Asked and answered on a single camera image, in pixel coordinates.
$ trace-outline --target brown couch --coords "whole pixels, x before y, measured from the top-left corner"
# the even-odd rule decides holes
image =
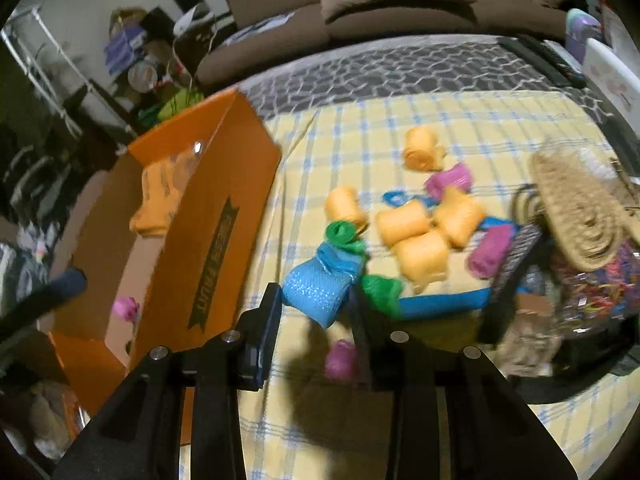
[[[227,0],[238,28],[298,9],[284,25],[219,46],[200,63],[196,76],[215,90],[252,74],[347,43],[405,34],[528,32],[564,38],[565,12],[529,0],[477,0],[466,8],[387,7],[347,14],[325,23],[320,0]]]

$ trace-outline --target orange towel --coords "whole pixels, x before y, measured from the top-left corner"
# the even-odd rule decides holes
[[[198,155],[187,150],[147,166],[142,171],[142,206],[129,229],[143,237],[165,236],[197,163]]]
[[[400,272],[414,284],[419,294],[429,283],[447,279],[449,244],[438,229],[402,240],[394,246]]]
[[[444,168],[445,149],[438,146],[431,126],[414,126],[404,134],[404,165],[408,170],[439,171]]]
[[[464,249],[486,216],[482,205],[456,186],[447,186],[442,202],[433,211],[433,221],[452,246]]]
[[[358,233],[364,231],[369,222],[367,214],[358,204],[358,194],[351,186],[340,186],[332,190],[324,202],[324,212],[330,222],[346,220],[355,224]]]
[[[425,234],[431,229],[431,218],[422,203],[414,198],[399,208],[379,212],[376,225],[382,243],[393,247],[401,240]]]

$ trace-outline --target pink rolled towel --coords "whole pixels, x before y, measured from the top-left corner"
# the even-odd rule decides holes
[[[349,383],[358,374],[356,347],[346,339],[336,341],[324,360],[324,376],[327,379]]]
[[[447,186],[456,186],[468,193],[471,189],[471,184],[472,178],[468,167],[462,164],[462,162],[459,162],[450,170],[439,171],[429,177],[424,183],[424,189],[431,198],[440,202],[442,200],[442,193]]]
[[[113,313],[124,321],[135,323],[138,320],[140,305],[138,302],[127,296],[118,296],[111,306]]]
[[[481,280],[492,278],[511,245],[514,227],[510,224],[497,225],[487,229],[482,241],[466,260],[471,273]]]

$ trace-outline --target metal screw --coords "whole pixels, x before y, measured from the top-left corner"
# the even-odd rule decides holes
[[[231,329],[223,332],[220,337],[225,343],[234,343],[235,341],[238,341],[238,339],[240,339],[240,335],[241,334],[238,332],[238,330]]]
[[[465,346],[462,353],[469,359],[479,359],[482,352],[477,346]]]
[[[389,337],[394,343],[406,343],[407,341],[409,341],[408,333],[403,332],[402,330],[396,330],[395,332],[392,332]]]
[[[149,355],[151,355],[153,360],[158,361],[166,357],[168,353],[169,351],[166,349],[166,346],[156,346],[151,350],[151,352],[149,352]]]

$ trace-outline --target green rolled towel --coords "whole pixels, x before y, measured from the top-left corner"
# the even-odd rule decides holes
[[[356,234],[356,225],[345,220],[331,222],[324,232],[327,241],[335,248],[351,254],[364,254],[367,249],[364,241]]]
[[[377,274],[363,276],[360,284],[369,301],[380,312],[391,317],[397,317],[399,311],[398,299],[402,292],[402,282],[395,278],[386,278]]]

